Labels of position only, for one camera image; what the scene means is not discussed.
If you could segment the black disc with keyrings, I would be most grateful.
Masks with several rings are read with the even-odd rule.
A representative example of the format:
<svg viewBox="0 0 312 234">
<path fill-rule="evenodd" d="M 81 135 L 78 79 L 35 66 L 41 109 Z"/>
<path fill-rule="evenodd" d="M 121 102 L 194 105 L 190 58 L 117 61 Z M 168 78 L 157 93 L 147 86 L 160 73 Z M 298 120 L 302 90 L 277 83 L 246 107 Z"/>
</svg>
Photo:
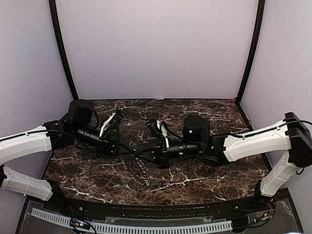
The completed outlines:
<svg viewBox="0 0 312 234">
<path fill-rule="evenodd" d="M 131 155 L 123 155 L 121 158 L 121 164 L 138 185 L 144 187 L 150 186 L 147 168 L 141 159 Z"/>
</svg>

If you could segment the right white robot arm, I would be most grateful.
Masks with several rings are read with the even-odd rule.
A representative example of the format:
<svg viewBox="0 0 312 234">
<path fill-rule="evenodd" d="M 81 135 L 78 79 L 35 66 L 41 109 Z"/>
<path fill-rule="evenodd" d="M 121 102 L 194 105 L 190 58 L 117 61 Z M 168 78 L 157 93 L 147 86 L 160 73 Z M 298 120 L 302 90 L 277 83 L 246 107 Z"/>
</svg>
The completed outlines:
<svg viewBox="0 0 312 234">
<path fill-rule="evenodd" d="M 307 121 L 293 113 L 285 114 L 283 120 L 259 130 L 245 134 L 210 134 L 210 122 L 199 115 L 188 115 L 183 121 L 182 137 L 169 139 L 169 128 L 165 122 L 150 118 L 146 121 L 155 138 L 134 153 L 144 159 L 169 167 L 169 159 L 199 157 L 209 166 L 217 167 L 242 158 L 273 151 L 283 155 L 269 174 L 256 187 L 256 195 L 249 200 L 249 208 L 260 211 L 299 169 L 312 164 L 312 136 L 306 127 Z"/>
</svg>

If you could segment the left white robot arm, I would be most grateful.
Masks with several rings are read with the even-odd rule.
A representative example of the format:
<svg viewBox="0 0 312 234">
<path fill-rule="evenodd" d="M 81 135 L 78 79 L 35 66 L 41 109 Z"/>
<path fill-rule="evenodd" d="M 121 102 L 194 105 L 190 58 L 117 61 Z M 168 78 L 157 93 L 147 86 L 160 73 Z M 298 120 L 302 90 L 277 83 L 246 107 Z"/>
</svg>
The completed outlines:
<svg viewBox="0 0 312 234">
<path fill-rule="evenodd" d="M 23 156 L 55 151 L 78 143 L 99 157 L 130 155 L 134 150 L 122 142 L 119 126 L 124 114 L 117 109 L 100 121 L 94 104 L 85 99 L 70 102 L 68 112 L 60 119 L 35 129 L 0 139 L 0 188 L 24 196 L 49 201 L 57 212 L 69 208 L 69 202 L 57 182 L 41 180 L 18 173 L 6 163 Z"/>
</svg>

